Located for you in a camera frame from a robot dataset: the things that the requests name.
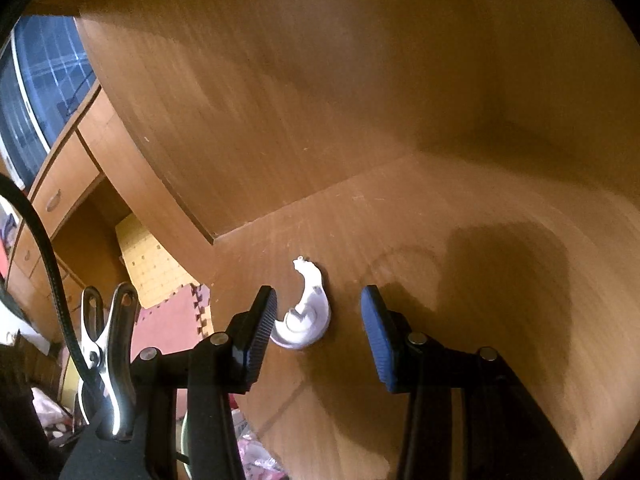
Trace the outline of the pink plastic wrapper pack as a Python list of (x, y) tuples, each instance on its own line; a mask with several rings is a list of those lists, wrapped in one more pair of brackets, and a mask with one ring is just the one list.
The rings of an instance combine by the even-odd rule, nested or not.
[(242, 412), (232, 411), (235, 437), (246, 480), (284, 480), (288, 474), (255, 436)]

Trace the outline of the red green trash bin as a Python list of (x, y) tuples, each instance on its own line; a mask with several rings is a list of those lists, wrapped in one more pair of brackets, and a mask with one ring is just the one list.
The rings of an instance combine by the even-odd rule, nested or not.
[(188, 417), (189, 413), (184, 414), (182, 418), (182, 425), (180, 429), (180, 454), (184, 457), (182, 461), (182, 466), (184, 469), (184, 474), (186, 475), (186, 479), (192, 478), (192, 470), (190, 464), (190, 451), (189, 451), (189, 424)]

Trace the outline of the white torn plastic piece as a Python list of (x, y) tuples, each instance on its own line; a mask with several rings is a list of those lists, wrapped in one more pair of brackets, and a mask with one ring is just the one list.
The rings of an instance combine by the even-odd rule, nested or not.
[(331, 322), (331, 307), (318, 266), (303, 256), (298, 256), (293, 266), (304, 281), (302, 296), (282, 320), (274, 322), (270, 339), (281, 348), (303, 350), (326, 333)]

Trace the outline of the pink foam floor mat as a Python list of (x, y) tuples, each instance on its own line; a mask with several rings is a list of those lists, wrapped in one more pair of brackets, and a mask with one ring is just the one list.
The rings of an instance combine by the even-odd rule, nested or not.
[(168, 299), (141, 309), (132, 333), (130, 360), (154, 347), (161, 354), (190, 350), (214, 332), (210, 291), (206, 285), (184, 285)]

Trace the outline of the metal spring clamp right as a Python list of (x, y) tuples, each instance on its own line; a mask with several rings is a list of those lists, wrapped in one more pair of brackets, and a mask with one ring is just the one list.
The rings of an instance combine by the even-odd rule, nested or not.
[(105, 408), (103, 434), (119, 441), (130, 439), (134, 431), (130, 349), (138, 309), (138, 293), (129, 283), (115, 288), (108, 308), (93, 286), (85, 288), (80, 298), (79, 345), (90, 378), (78, 382), (78, 406), (84, 422)]

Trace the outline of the wooden desk with drawers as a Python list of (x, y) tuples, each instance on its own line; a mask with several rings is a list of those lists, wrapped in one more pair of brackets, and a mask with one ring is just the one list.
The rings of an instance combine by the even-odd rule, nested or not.
[(47, 154), (27, 197), (50, 237), (75, 326), (80, 295), (111, 297), (130, 281), (115, 228), (130, 214), (200, 284), (209, 284), (213, 241), (180, 200), (152, 148), (174, 130), (162, 114), (127, 120), (95, 84)]

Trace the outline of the wooden corner shelf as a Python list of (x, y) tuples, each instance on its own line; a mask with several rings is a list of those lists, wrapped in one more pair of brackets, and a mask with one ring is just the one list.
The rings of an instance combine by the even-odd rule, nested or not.
[(361, 289), (446, 346), (496, 348), (580, 472), (639, 419), (639, 45), (611, 0), (32, 0), (76, 18), (82, 133), (212, 292), (332, 309), (271, 347), (242, 409), (295, 479), (390, 479), (406, 416)]

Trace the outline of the window with blue glass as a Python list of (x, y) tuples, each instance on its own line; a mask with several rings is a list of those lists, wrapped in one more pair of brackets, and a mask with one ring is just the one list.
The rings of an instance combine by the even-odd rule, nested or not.
[(96, 75), (70, 16), (20, 18), (1, 49), (1, 159), (30, 188)]

